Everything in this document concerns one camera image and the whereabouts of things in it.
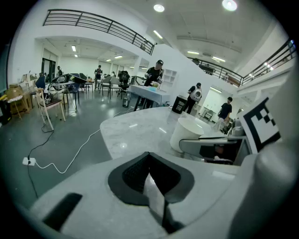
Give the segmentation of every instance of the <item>concrete floor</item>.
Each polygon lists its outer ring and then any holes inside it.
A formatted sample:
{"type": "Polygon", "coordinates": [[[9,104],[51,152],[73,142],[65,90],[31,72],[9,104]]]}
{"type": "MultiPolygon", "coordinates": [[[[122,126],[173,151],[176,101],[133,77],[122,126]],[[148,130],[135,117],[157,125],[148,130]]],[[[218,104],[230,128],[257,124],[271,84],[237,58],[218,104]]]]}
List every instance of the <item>concrete floor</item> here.
{"type": "MultiPolygon", "coordinates": [[[[133,98],[130,106],[135,106],[137,98],[133,98]]],[[[28,166],[22,165],[30,150],[44,143],[51,133],[43,133],[43,120],[39,110],[35,107],[30,114],[22,116],[22,122],[14,117],[11,122],[0,128],[0,163],[1,174],[6,180],[7,188],[13,200],[29,208],[36,200],[33,187],[28,176],[28,166]]],[[[100,123],[113,117],[118,112],[127,111],[122,107],[122,100],[113,94],[111,100],[107,91],[100,94],[98,91],[80,92],[80,105],[77,103],[77,113],[66,112],[66,122],[55,117],[55,108],[49,109],[49,115],[54,127],[54,134],[49,141],[35,149],[30,157],[36,158],[41,167],[54,163],[60,171],[64,171],[80,146],[88,136],[100,128],[100,123]]],[[[51,130],[49,124],[44,131],[51,130]]],[[[81,149],[77,158],[64,174],[60,174],[53,166],[40,169],[36,165],[30,166],[30,175],[40,197],[73,173],[92,164],[111,160],[100,132],[93,135],[89,142],[81,149]]]]}

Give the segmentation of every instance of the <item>black pants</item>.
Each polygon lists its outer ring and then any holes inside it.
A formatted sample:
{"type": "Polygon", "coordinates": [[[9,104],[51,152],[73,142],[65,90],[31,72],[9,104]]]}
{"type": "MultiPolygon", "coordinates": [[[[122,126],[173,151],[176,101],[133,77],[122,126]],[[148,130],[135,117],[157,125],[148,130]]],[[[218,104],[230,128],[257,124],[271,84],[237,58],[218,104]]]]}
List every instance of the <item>black pants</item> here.
{"type": "Polygon", "coordinates": [[[190,114],[194,104],[195,104],[195,101],[193,99],[191,99],[190,97],[188,97],[184,111],[186,111],[186,109],[188,108],[187,113],[190,114]]]}
{"type": "MultiPolygon", "coordinates": [[[[141,102],[140,102],[140,104],[144,104],[144,101],[145,101],[145,98],[141,98],[141,102]]],[[[146,106],[145,106],[145,108],[146,109],[148,109],[149,107],[150,107],[150,105],[151,105],[151,103],[152,103],[153,101],[152,100],[149,100],[148,99],[148,101],[146,102],[146,106]]]]}

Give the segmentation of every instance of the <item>railing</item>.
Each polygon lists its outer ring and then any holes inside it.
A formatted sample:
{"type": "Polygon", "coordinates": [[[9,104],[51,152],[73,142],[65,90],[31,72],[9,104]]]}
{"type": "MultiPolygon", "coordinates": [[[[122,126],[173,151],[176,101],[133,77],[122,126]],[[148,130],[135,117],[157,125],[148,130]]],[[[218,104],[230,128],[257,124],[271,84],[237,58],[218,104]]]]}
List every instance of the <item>railing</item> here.
{"type": "Polygon", "coordinates": [[[91,28],[117,36],[149,53],[153,52],[154,45],[143,36],[130,28],[107,17],[69,9],[49,9],[43,26],[68,25],[91,28]]]}
{"type": "Polygon", "coordinates": [[[293,40],[287,40],[272,56],[265,60],[262,64],[256,67],[252,72],[247,74],[242,84],[249,83],[250,81],[267,74],[275,68],[283,65],[295,57],[296,46],[293,40]]]}
{"type": "Polygon", "coordinates": [[[192,61],[195,64],[197,64],[207,74],[216,76],[219,79],[224,80],[224,81],[226,81],[230,84],[233,84],[237,87],[239,87],[241,85],[243,77],[238,75],[237,73],[233,72],[232,70],[229,70],[225,67],[221,67],[212,62],[199,60],[197,58],[191,58],[191,57],[189,57],[189,58],[192,59],[192,61]]]}

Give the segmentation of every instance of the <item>white table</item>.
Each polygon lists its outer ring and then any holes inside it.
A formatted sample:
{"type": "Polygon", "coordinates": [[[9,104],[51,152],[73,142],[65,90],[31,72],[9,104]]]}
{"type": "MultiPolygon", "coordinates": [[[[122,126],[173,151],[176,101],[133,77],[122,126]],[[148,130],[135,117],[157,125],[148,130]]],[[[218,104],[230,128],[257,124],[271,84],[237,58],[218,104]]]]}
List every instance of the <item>white table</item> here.
{"type": "Polygon", "coordinates": [[[136,111],[141,97],[157,102],[159,105],[166,103],[167,101],[169,101],[170,98],[170,95],[165,91],[162,90],[151,91],[149,90],[149,87],[141,86],[141,85],[132,84],[127,89],[127,92],[138,95],[138,100],[136,102],[134,111],[136,111]]]}
{"type": "Polygon", "coordinates": [[[205,122],[185,112],[174,113],[168,107],[150,108],[107,119],[100,125],[101,134],[113,159],[143,152],[161,152],[180,158],[189,158],[171,148],[170,138],[178,118],[194,120],[203,128],[202,137],[221,137],[205,122]]]}

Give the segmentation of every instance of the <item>backpack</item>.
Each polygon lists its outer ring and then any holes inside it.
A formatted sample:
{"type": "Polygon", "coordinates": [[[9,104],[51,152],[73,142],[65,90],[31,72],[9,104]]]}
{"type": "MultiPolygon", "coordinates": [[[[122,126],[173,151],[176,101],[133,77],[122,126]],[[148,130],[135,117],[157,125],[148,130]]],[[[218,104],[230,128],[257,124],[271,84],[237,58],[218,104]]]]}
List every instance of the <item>backpack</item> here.
{"type": "Polygon", "coordinates": [[[201,98],[201,89],[198,89],[196,87],[196,89],[194,91],[192,91],[192,93],[190,94],[190,98],[193,99],[194,101],[198,102],[201,98]]]}

